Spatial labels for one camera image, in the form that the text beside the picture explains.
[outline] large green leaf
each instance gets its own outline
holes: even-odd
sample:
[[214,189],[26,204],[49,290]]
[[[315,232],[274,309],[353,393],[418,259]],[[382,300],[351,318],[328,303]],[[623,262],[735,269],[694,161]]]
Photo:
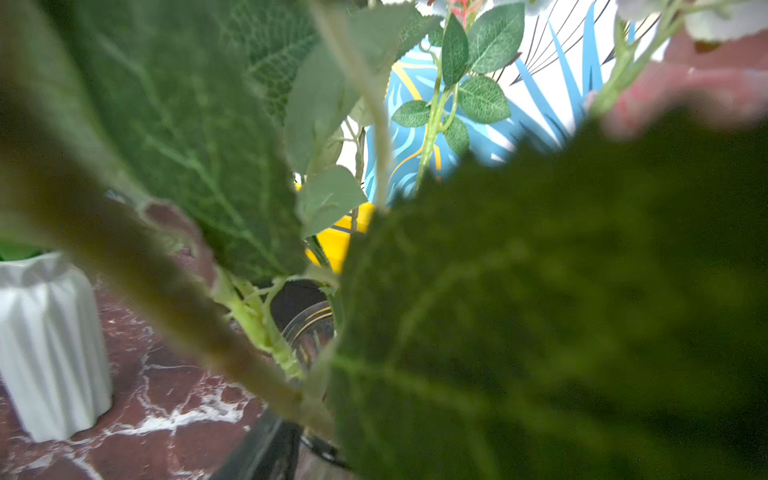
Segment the large green leaf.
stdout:
[[17,91],[28,111],[44,122],[78,161],[134,205],[151,196],[121,158],[91,106],[81,72],[58,30],[37,2],[0,2],[2,81]]
[[502,88],[483,75],[459,85],[458,105],[470,120],[479,124],[494,124],[512,115]]
[[525,28],[525,5],[488,10],[469,31],[469,69],[486,74],[503,68],[517,55]]
[[403,127],[423,127],[429,121],[429,105],[423,100],[411,100],[400,105],[392,121]]
[[296,72],[319,43],[309,14],[283,0],[239,0],[224,33],[246,55],[250,87],[263,99],[266,112],[282,124]]
[[[425,22],[408,3],[384,5],[352,15],[349,37],[373,74],[380,76],[434,28],[437,18],[430,19]],[[358,99],[356,89],[336,66],[333,55],[324,45],[315,47],[296,75],[286,110],[286,149],[297,173],[306,173],[307,166]]]
[[221,41],[231,3],[50,5],[107,130],[151,192],[183,207],[235,274],[261,281],[301,271],[293,179]]
[[299,190],[296,205],[299,218],[304,222],[302,237],[311,237],[331,227],[366,200],[355,176],[341,165],[310,177]]
[[375,218],[329,390],[360,475],[766,478],[766,151],[590,124]]
[[445,34],[442,37],[442,80],[445,87],[451,87],[467,73],[469,61],[469,43],[462,24],[455,15],[448,17]]

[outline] ribbed vase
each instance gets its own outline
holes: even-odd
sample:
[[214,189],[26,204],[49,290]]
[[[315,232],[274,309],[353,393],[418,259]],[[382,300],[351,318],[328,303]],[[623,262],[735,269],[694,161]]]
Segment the ribbed vase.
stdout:
[[68,439],[111,407],[93,287],[62,253],[0,262],[0,375],[36,442]]

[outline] red marble surface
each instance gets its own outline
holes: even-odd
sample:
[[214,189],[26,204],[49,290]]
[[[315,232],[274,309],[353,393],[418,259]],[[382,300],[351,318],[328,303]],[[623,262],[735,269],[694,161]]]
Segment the red marble surface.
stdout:
[[97,288],[114,404],[64,442],[33,443],[0,382],[1,480],[204,480],[263,411],[239,386],[175,354]]

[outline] green stem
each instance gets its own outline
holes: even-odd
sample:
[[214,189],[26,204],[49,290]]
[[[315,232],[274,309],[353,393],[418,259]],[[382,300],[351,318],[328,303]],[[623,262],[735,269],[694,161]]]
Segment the green stem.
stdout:
[[439,101],[432,99],[432,103],[429,108],[429,121],[427,122],[426,133],[424,135],[424,144],[422,145],[422,158],[419,161],[419,172],[416,175],[416,185],[414,186],[414,193],[418,192],[424,183],[424,176],[429,169],[429,162],[432,160],[432,152],[435,150],[435,141],[437,140],[437,134],[440,133],[440,121],[442,120],[442,114],[445,111],[445,103],[451,96],[451,91],[443,92]]
[[[275,279],[269,289],[257,290],[246,280],[238,279],[231,273],[220,270],[220,282],[228,282],[222,285],[226,289],[223,297],[216,299],[230,309],[232,317],[243,327],[248,340],[256,348],[269,353],[277,362],[277,365],[291,378],[303,378],[303,372],[293,350],[283,338],[283,334],[275,325],[272,317],[271,305],[275,296],[283,289],[285,279]],[[232,288],[234,286],[244,297]],[[266,291],[266,302],[261,301],[260,293]]]
[[613,108],[621,93],[637,80],[637,77],[640,76],[640,73],[648,65],[656,50],[680,29],[683,25],[684,18],[682,15],[676,15],[677,5],[678,2],[672,2],[667,9],[661,12],[661,20],[656,35],[654,35],[648,48],[646,48],[637,60],[634,59],[634,54],[638,43],[635,42],[632,45],[626,45],[626,42],[624,41],[624,21],[620,20],[618,16],[616,17],[616,22],[614,23],[614,37],[617,37],[617,35],[619,35],[618,32],[621,31],[621,39],[616,38],[615,40],[616,65],[611,72],[611,77],[594,99],[594,103],[591,105],[589,111],[591,115],[599,117],[608,113]]
[[[310,238],[308,238],[307,244],[309,245],[310,251],[314,254],[315,258],[317,258],[317,261],[320,263],[320,265],[331,268],[331,262],[328,260],[328,257],[323,250],[323,246],[320,245],[320,240],[317,238],[317,235],[312,235]],[[344,312],[342,310],[340,300],[341,299],[339,298],[338,291],[336,291],[333,295],[328,295],[328,301],[331,304],[331,312],[333,313],[333,322],[336,324],[337,329],[339,325],[344,323]]]
[[[362,161],[362,155],[366,149],[366,129],[360,128],[360,133],[357,135],[357,152],[355,152],[355,181],[358,185],[362,184],[362,169],[365,167]],[[357,217],[360,215],[360,207],[355,207],[352,210],[352,225],[350,230],[354,233],[357,231]]]
[[704,2],[686,3],[680,6],[680,11],[685,14],[698,13],[698,12],[705,12],[706,10],[718,10],[722,7],[727,7],[728,5],[735,5],[738,3],[747,3],[747,2],[754,2],[754,0],[719,0],[718,2],[710,2],[710,3],[704,3]]
[[453,86],[453,105],[451,106],[451,113],[448,118],[445,119],[445,123],[440,126],[440,133],[445,133],[451,127],[453,119],[456,117],[456,109],[458,108],[458,84]]

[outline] black line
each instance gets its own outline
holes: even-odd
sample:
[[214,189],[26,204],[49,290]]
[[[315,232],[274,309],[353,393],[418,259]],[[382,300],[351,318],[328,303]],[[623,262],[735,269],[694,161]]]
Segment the black line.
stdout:
[[[573,7],[571,7],[571,11],[568,13],[568,16],[567,16],[567,17],[565,17],[565,20],[563,21],[563,25],[560,25],[560,28],[558,28],[558,30],[557,30],[557,31],[554,33],[555,35],[560,35],[560,31],[563,29],[563,27],[565,26],[565,24],[566,24],[566,23],[568,23],[568,19],[571,17],[571,15],[573,15],[573,12],[574,12],[574,10],[576,9],[576,5],[578,5],[578,2],[574,2],[574,6],[573,6]],[[553,9],[552,9],[552,10],[549,12],[549,15],[550,15],[550,16],[552,16],[552,12],[554,12],[554,8],[553,8]],[[547,45],[547,48],[545,48],[545,49],[544,49],[544,51],[543,51],[541,54],[539,54],[539,56],[538,56],[538,57],[537,57],[537,58],[536,58],[536,59],[533,61],[534,65],[536,64],[536,62],[537,62],[537,61],[539,61],[539,59],[541,58],[541,56],[542,56],[542,55],[544,55],[544,53],[545,53],[545,52],[546,52],[546,51],[547,51],[547,50],[548,50],[548,49],[549,49],[549,48],[550,48],[552,45],[554,45],[554,39],[551,39],[551,40],[549,41],[549,45]]]
[[[602,10],[600,10],[600,13],[598,14],[598,16],[596,17],[596,19],[594,20],[594,22],[595,22],[595,23],[597,23],[597,22],[598,22],[598,20],[600,19],[600,17],[603,15],[603,13],[605,13],[605,9],[608,7],[608,3],[609,3],[609,2],[610,2],[610,0],[609,0],[608,2],[605,2],[605,5],[603,6],[603,9],[602,9]],[[585,17],[585,18],[583,18],[583,19],[581,20],[581,22],[579,23],[579,25],[582,25],[582,24],[584,24],[584,20],[586,20],[586,17]],[[566,41],[566,42],[568,42],[568,40],[570,40],[570,39],[571,39],[571,36],[573,36],[573,33],[572,33],[571,35],[569,35],[569,36],[568,36],[568,38],[566,38],[566,39],[565,39],[565,41]],[[564,54],[565,54],[565,53],[568,53],[568,52],[569,52],[569,51],[570,51],[570,50],[571,50],[573,47],[575,47],[576,45],[578,45],[578,42],[579,42],[579,40],[582,40],[583,38],[584,38],[584,36],[583,36],[583,35],[582,35],[581,37],[579,37],[579,39],[578,39],[578,40],[577,40],[577,41],[576,41],[576,42],[575,42],[573,45],[571,45],[570,47],[566,48],[566,49],[563,51],[563,53],[564,53]],[[540,72],[541,70],[545,69],[545,68],[546,68],[546,67],[548,67],[549,65],[552,65],[552,63],[554,63],[554,62],[555,62],[555,60],[557,60],[557,52],[555,52],[555,58],[554,58],[553,60],[551,60],[549,63],[547,63],[547,64],[546,64],[546,65],[544,65],[543,67],[539,68],[538,70],[532,71],[532,72],[531,72],[531,76],[533,76],[533,75],[537,74],[538,72]],[[511,84],[509,84],[509,86],[511,87],[512,85],[514,85],[514,84],[516,84],[516,83],[518,83],[518,82],[520,82],[520,81],[522,81],[522,78],[520,77],[520,74],[518,74],[518,77],[517,77],[517,78],[516,78],[516,79],[515,79],[515,80],[514,80],[514,81],[513,81]]]

